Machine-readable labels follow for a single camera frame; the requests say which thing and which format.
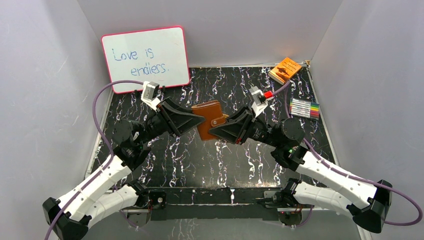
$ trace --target whiteboard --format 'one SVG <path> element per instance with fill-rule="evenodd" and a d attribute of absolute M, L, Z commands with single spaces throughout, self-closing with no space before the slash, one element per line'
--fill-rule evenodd
<path fill-rule="evenodd" d="M 101 38 L 111 82 L 150 81 L 175 87 L 190 82 L 184 32 L 180 26 L 107 34 Z M 142 90 L 135 83 L 113 85 L 117 94 Z"/>

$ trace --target white arm segment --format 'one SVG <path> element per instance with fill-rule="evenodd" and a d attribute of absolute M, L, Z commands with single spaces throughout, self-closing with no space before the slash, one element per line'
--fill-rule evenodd
<path fill-rule="evenodd" d="M 318 160 L 310 151 L 305 154 L 303 160 L 305 163 L 300 164 L 296 172 L 314 178 L 319 182 L 327 185 L 329 188 L 334 189 L 336 192 L 345 196 L 359 209 L 363 209 L 370 205 L 367 200 L 368 198 L 374 198 L 377 190 L 375 186 L 347 178 L 332 171 L 322 163 L 318 162 Z M 325 160 L 324 158 L 321 158 L 321 161 L 325 161 L 333 169 L 337 169 L 350 176 L 356 176 L 344 170 L 343 168 Z"/>
<path fill-rule="evenodd" d="M 293 197 L 300 204 L 315 205 L 352 218 L 352 214 L 346 208 L 352 202 L 331 188 L 312 186 L 303 181 L 295 190 Z"/>
<path fill-rule="evenodd" d="M 136 204 L 136 190 L 131 186 L 125 185 L 121 189 L 111 194 L 101 196 L 87 211 L 86 215 L 92 219 L 88 222 L 90 229 L 94 224 L 107 216 L 118 212 L 119 210 L 131 207 Z"/>
<path fill-rule="evenodd" d="M 64 213 L 69 212 L 71 214 L 70 219 L 79 221 L 86 214 L 87 210 L 97 201 L 108 189 L 116 184 L 123 177 L 131 173 L 131 169 L 127 166 L 122 166 L 123 161 L 118 157 L 114 156 L 112 162 L 106 170 L 102 169 L 101 165 L 94 171 L 89 177 L 82 181 L 78 186 L 72 189 L 70 192 L 59 197 L 59 207 L 63 208 L 64 205 L 72 198 L 72 196 L 80 191 L 80 194 L 76 199 L 65 209 Z M 94 177 L 98 172 L 100 175 L 96 177 L 84 190 L 81 187 L 86 184 L 90 179 Z"/>

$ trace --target cable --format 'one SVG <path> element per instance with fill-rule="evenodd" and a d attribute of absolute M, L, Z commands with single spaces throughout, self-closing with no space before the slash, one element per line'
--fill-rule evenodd
<path fill-rule="evenodd" d="M 287 94 L 284 96 L 284 109 L 285 109 L 285 113 L 287 114 L 287 116 L 289 118 L 291 118 L 291 116 L 289 115 L 288 107 L 287 107 Z M 309 150 L 312 152 L 312 154 L 314 155 L 314 157 L 317 160 L 321 160 L 321 156 L 315 151 L 315 149 L 308 142 L 308 140 L 306 138 L 304 138 L 303 141 L 308 146 Z M 360 178 L 360 177 L 357 177 L 357 176 L 348 175 L 345 172 L 342 172 L 342 171 L 339 171 L 339 170 L 337 170 L 335 168 L 330 167 L 330 165 L 328 163 L 326 163 L 326 161 L 321 161 L 321 163 L 325 167 L 329 168 L 330 170 L 332 170 L 333 172 L 335 172 L 335 173 L 337 173 L 339 175 L 342 175 L 343 177 L 348 177 L 350 179 L 353 179 L 353 180 L 356 180 L 356 181 L 359 181 L 359 182 L 362 182 L 362 183 L 371 184 L 373 186 L 376 186 L 376 187 L 383 188 L 383 189 L 389 190 L 391 192 L 394 192 L 395 194 L 398 194 L 401 197 L 403 197 L 406 200 L 408 200 L 416 208 L 416 210 L 418 211 L 418 217 L 415 220 L 413 220 L 413 221 L 410 221 L 410 222 L 393 222 L 393 221 L 386 221 L 385 220 L 384 221 L 385 224 L 393 225 L 393 226 L 411 226 L 411 225 L 415 225 L 415 224 L 419 223 L 423 219 L 423 210 L 421 209 L 421 207 L 418 205 L 417 202 L 415 202 L 411 197 L 409 197 L 405 193 L 403 193 L 403 192 L 401 192 L 401 191 L 399 191 L 397 189 L 394 189 L 392 187 L 389 187 L 389 186 L 383 185 L 381 183 L 375 182 L 375 181 L 371 181 L 371 180 L 368 180 L 368 179 Z"/>
<path fill-rule="evenodd" d="M 308 214 L 308 216 L 306 217 L 306 219 L 305 219 L 305 221 L 303 221 L 303 222 L 301 222 L 301 223 L 299 223 L 299 225 L 295 225 L 295 227 L 296 228 L 298 228 L 298 227 L 302 227 L 303 225 L 305 225 L 308 221 L 309 221 L 309 219 L 311 218 L 311 216 L 312 216 L 312 209 L 314 208 L 314 205 L 311 205 L 310 206 L 310 209 L 309 209 L 309 214 Z"/>
<path fill-rule="evenodd" d="M 96 116 L 96 104 L 97 104 L 97 100 L 99 99 L 100 94 L 102 94 L 106 89 L 108 89 L 109 87 L 115 85 L 115 84 L 140 84 L 142 85 L 143 82 L 142 81 L 134 81 L 134 80 L 120 80 L 120 81 L 114 81 L 111 82 L 107 85 L 105 85 L 94 97 L 94 101 L 92 104 L 92 116 L 93 116 L 93 120 L 94 120 L 94 124 L 95 127 L 97 128 L 98 133 L 100 134 L 101 138 L 103 139 L 104 143 L 106 144 L 107 148 L 109 149 L 110 152 L 110 158 L 109 161 L 106 162 L 106 164 L 103 165 L 102 170 L 106 170 L 108 168 L 108 166 L 111 164 L 112 160 L 114 159 L 114 150 L 112 148 L 111 143 L 109 142 L 109 140 L 106 138 L 106 135 L 103 133 L 102 129 L 100 128 L 100 124 L 97 121 L 97 116 Z M 52 233 L 53 227 L 56 225 L 58 219 L 61 217 L 61 215 L 64 213 L 64 211 L 69 207 L 69 205 L 77 198 L 77 196 L 80 194 L 80 192 L 82 190 L 84 190 L 90 183 L 92 183 L 94 181 L 94 179 L 96 179 L 100 174 L 102 173 L 102 171 L 98 171 L 92 178 L 90 178 L 82 187 L 79 191 L 77 191 L 70 199 L 67 203 L 65 203 L 65 205 L 62 207 L 62 209 L 60 209 L 60 211 L 56 214 L 56 216 L 54 217 L 53 221 L 51 221 L 50 226 L 48 227 L 47 233 L 45 234 L 44 240 L 49 240 L 49 236 Z"/>
<path fill-rule="evenodd" d="M 286 83 L 284 83 L 284 85 L 282 87 L 280 87 L 279 89 L 275 90 L 272 92 L 272 95 L 275 96 L 277 95 L 279 92 L 283 91 L 285 88 L 287 88 L 290 84 L 290 80 L 287 80 Z"/>

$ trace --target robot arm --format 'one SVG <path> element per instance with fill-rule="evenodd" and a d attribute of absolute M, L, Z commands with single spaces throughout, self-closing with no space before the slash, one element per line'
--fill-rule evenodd
<path fill-rule="evenodd" d="M 152 194 L 156 199 L 165 198 L 161 193 L 147 191 L 136 181 L 114 193 L 104 194 L 144 162 L 151 150 L 148 147 L 150 140 L 165 132 L 181 136 L 205 121 L 204 117 L 193 114 L 191 109 L 183 108 L 169 98 L 160 101 L 156 97 L 158 84 L 144 82 L 143 87 L 141 98 L 152 111 L 143 123 L 123 119 L 115 125 L 112 138 L 117 147 L 113 149 L 113 159 L 109 156 L 105 161 L 107 163 L 111 160 L 110 164 L 101 165 L 65 195 L 58 199 L 49 197 L 43 203 L 44 216 L 50 225 L 70 202 L 53 227 L 60 239 L 81 239 L 90 227 L 110 214 L 134 205 L 147 206 Z M 165 203 L 162 200 L 150 204 L 162 206 Z"/>
<path fill-rule="evenodd" d="M 252 107 L 241 108 L 226 118 L 225 123 L 212 127 L 209 133 L 233 144 L 241 145 L 247 138 L 251 138 L 273 146 L 275 150 L 271 155 L 279 165 L 312 177 L 329 187 L 315 187 L 297 180 L 287 185 L 284 191 L 276 193 L 272 199 L 269 198 L 268 206 L 287 206 L 285 200 L 291 204 L 316 205 L 349 216 L 362 228 L 380 233 L 391 204 L 391 192 L 340 175 L 332 169 L 355 176 L 326 159 L 316 159 L 303 143 L 305 133 L 298 120 L 288 118 L 274 126 L 266 124 L 260 118 L 260 113 L 272 95 L 264 95 L 257 87 L 251 89 L 250 93 L 254 100 Z M 378 183 L 392 186 L 384 180 Z"/>

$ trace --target red connector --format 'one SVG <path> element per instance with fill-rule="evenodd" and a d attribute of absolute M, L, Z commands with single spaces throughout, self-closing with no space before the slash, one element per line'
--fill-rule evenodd
<path fill-rule="evenodd" d="M 273 97 L 273 92 L 272 91 L 267 91 L 263 94 L 265 96 L 266 99 L 272 98 Z"/>

